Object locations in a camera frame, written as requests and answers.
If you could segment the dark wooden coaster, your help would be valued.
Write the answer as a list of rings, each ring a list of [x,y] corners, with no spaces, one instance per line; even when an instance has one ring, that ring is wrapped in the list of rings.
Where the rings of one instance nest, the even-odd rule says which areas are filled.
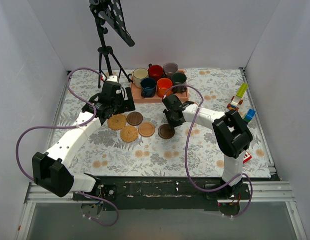
[[[131,112],[126,118],[128,124],[137,126],[143,122],[143,115],[137,111]]]
[[[175,130],[173,127],[170,127],[169,124],[163,124],[158,128],[158,135],[162,139],[170,139],[174,136]]]

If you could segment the woven cork coaster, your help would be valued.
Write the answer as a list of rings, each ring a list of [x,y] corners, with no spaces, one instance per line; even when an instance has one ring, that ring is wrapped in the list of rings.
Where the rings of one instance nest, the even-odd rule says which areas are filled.
[[[131,125],[125,126],[120,131],[120,137],[126,143],[135,141],[138,138],[138,135],[138,129]]]
[[[123,114],[114,114],[108,121],[107,125],[112,130],[121,130],[126,126],[126,116]]]

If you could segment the dark blue mug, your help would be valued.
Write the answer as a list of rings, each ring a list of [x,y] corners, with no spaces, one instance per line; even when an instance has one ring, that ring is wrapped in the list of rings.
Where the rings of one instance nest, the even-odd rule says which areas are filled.
[[[152,98],[156,93],[157,82],[153,78],[145,78],[140,83],[141,96],[143,98]]]

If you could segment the light wooden coaster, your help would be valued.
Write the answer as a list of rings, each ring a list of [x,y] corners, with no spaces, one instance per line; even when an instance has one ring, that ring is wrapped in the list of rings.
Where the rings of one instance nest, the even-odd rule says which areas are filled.
[[[138,132],[143,137],[150,137],[155,133],[155,126],[151,122],[143,122],[138,127]]]

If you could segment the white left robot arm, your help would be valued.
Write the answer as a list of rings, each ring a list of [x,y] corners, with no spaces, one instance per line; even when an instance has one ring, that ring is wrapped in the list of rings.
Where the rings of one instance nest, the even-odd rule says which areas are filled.
[[[135,110],[130,87],[123,88],[115,75],[104,83],[101,92],[82,108],[72,129],[68,130],[45,153],[32,157],[33,181],[58,197],[69,192],[84,192],[90,200],[101,195],[98,179],[91,174],[72,174],[70,164],[89,137],[113,115]]]

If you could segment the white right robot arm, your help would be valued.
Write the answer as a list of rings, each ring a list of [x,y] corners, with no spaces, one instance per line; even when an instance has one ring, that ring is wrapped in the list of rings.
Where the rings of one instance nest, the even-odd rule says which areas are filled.
[[[243,161],[246,150],[253,140],[253,136],[236,110],[228,112],[215,111],[202,108],[192,101],[181,102],[179,98],[171,94],[162,99],[165,106],[163,113],[168,124],[172,128],[190,123],[185,145],[185,169],[190,183],[198,190],[212,193],[221,190],[221,194],[232,199],[239,193],[239,185],[242,182]],[[201,125],[212,130],[215,134],[219,149],[224,154],[224,170],[221,185],[216,188],[206,189],[195,184],[188,170],[187,156],[191,131],[194,124]]]

